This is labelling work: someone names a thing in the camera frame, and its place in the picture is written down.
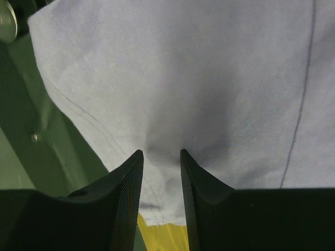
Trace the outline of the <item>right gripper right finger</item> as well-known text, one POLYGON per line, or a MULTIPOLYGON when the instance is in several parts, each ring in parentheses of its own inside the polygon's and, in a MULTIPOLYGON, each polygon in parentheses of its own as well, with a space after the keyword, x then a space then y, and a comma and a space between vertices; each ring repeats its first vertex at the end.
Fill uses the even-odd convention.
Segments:
POLYGON ((180 162, 190 250, 334 250, 334 189, 236 190, 180 162))

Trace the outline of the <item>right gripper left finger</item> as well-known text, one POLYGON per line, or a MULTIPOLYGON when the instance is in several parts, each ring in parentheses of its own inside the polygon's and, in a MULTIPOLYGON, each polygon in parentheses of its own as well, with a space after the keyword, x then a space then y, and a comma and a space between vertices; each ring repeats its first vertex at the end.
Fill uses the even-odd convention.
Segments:
POLYGON ((133 250, 143 152, 66 197, 1 191, 1 250, 133 250))

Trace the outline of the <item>purple t shirt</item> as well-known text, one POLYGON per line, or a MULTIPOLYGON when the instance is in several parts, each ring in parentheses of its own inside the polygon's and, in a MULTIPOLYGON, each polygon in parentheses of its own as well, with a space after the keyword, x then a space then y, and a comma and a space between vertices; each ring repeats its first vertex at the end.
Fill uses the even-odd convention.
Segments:
POLYGON ((180 151, 236 188, 334 186, 334 1, 54 1, 28 19, 56 106, 139 212, 185 224, 180 151))

